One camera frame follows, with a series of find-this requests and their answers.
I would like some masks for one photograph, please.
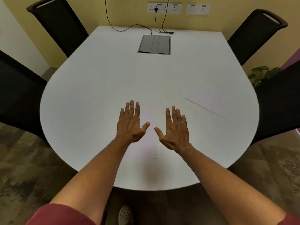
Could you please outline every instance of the finger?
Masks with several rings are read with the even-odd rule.
[[[136,102],[135,103],[135,112],[134,112],[134,116],[135,117],[140,117],[140,104],[139,102]]]
[[[177,119],[178,119],[179,124],[182,124],[182,117],[181,117],[181,114],[180,114],[180,110],[176,109],[176,113],[177,113]]]
[[[134,102],[133,102],[133,100],[130,100],[129,115],[133,116],[133,113],[134,113]]]
[[[154,130],[155,130],[156,134],[158,135],[159,140],[161,140],[165,137],[163,132],[160,130],[160,128],[155,127]]]
[[[127,116],[128,114],[129,114],[129,102],[126,103],[125,112],[124,112],[124,117]]]
[[[187,140],[190,140],[189,133],[188,133],[188,123],[187,123],[187,120],[185,118],[185,115],[182,116],[182,123],[183,123],[183,133],[185,135],[185,138]]]
[[[150,126],[150,122],[146,122],[141,128],[140,128],[140,132],[142,133],[146,133],[147,128],[149,128]]]
[[[121,108],[121,112],[120,112],[120,117],[119,117],[119,119],[122,119],[123,117],[124,117],[124,109]]]
[[[166,109],[166,120],[167,120],[167,128],[168,128],[170,127],[170,125],[172,125],[172,119],[171,119],[169,108]]]
[[[176,109],[174,106],[172,106],[172,118],[173,118],[173,123],[178,122],[177,113],[176,113]]]

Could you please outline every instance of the left hand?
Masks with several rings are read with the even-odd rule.
[[[150,122],[146,122],[142,128],[140,128],[140,104],[136,102],[136,108],[134,113],[134,101],[131,100],[126,103],[125,112],[121,109],[118,125],[117,125],[117,137],[124,139],[127,143],[139,141],[146,133],[147,128],[150,126]]]

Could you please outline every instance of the floor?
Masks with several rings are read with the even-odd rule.
[[[297,130],[257,142],[230,170],[286,212],[300,216]],[[0,123],[0,224],[25,224],[76,173],[43,140]],[[201,184],[157,192],[113,188],[103,224],[117,225],[118,210],[125,203],[133,210],[135,224],[227,224]]]

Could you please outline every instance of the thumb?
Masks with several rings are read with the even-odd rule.
[[[155,127],[154,130],[155,130],[156,134],[158,135],[159,139],[162,139],[164,137],[163,132],[160,130],[160,128]]]
[[[146,122],[141,128],[140,128],[140,132],[142,133],[146,133],[147,128],[149,128],[150,126],[150,122]]]

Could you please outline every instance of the forearm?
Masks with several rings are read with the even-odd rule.
[[[275,225],[285,217],[263,194],[196,149],[181,156],[230,224]]]
[[[56,195],[50,203],[70,206],[100,224],[115,177],[128,147],[115,138]]]

